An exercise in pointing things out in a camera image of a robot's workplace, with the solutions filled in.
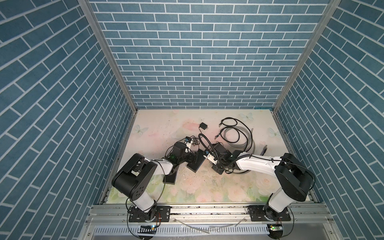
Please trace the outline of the black network switch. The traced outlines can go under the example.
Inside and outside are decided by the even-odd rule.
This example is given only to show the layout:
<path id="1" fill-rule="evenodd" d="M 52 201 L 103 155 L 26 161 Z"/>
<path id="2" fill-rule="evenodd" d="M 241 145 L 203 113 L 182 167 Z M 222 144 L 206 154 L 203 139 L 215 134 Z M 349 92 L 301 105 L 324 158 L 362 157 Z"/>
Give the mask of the black network switch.
<path id="1" fill-rule="evenodd" d="M 198 150 L 197 152 L 191 155 L 191 158 L 187 164 L 187 168 L 192 172 L 196 173 L 201 167 L 201 165 L 203 164 L 203 162 L 205 161 L 205 159 L 206 157 L 204 155 L 204 151 Z"/>

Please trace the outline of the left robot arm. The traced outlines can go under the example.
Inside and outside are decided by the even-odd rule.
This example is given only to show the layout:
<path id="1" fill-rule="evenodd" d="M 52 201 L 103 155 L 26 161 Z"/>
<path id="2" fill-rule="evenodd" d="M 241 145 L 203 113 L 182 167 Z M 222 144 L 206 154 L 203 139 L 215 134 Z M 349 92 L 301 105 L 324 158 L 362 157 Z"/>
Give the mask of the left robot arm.
<path id="1" fill-rule="evenodd" d="M 158 202 L 146 192 L 152 177 L 171 175 L 182 163 L 193 165 L 204 159 L 201 153 L 201 150 L 192 151 L 186 143 L 182 142 L 176 142 L 171 147 L 171 152 L 158 160 L 149 160 L 136 153 L 115 174 L 112 186 L 128 197 L 140 211 L 149 213 L 156 208 Z"/>

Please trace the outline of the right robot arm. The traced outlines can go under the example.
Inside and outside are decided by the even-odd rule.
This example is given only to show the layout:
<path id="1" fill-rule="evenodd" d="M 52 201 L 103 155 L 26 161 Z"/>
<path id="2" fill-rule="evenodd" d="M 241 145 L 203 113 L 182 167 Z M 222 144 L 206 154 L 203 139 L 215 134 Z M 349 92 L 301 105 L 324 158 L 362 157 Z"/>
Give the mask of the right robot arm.
<path id="1" fill-rule="evenodd" d="M 203 151 L 203 156 L 220 175 L 232 169 L 275 177 L 280 187 L 269 197 L 264 206 L 265 213 L 280 214 L 291 203 L 304 202 L 315 183 L 313 174 L 289 153 L 281 157 L 266 157 L 239 150 L 230 152 L 221 144 L 214 144 Z"/>

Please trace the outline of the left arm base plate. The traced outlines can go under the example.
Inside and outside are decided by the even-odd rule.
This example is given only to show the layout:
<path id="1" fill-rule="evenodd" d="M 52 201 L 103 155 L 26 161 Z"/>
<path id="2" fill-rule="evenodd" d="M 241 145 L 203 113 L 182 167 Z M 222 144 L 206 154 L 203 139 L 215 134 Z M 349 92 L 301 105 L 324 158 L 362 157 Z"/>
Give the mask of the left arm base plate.
<path id="1" fill-rule="evenodd" d="M 155 222 L 156 218 L 160 218 L 158 222 L 169 222 L 171 207 L 170 206 L 155 206 L 147 212 L 143 212 L 138 207 L 130 207 L 130 223 L 144 223 L 144 222 Z"/>

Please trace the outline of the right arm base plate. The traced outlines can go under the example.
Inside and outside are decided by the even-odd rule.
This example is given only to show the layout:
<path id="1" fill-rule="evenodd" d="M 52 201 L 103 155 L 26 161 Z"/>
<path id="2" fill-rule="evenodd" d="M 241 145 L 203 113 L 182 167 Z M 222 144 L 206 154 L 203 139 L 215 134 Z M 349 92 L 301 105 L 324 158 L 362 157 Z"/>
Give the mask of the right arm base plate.
<path id="1" fill-rule="evenodd" d="M 250 215 L 252 222 L 289 222 L 291 221 L 291 216 L 288 211 L 288 208 L 284 208 L 282 212 L 276 212 L 270 206 L 265 205 L 250 205 L 247 208 L 248 214 Z"/>

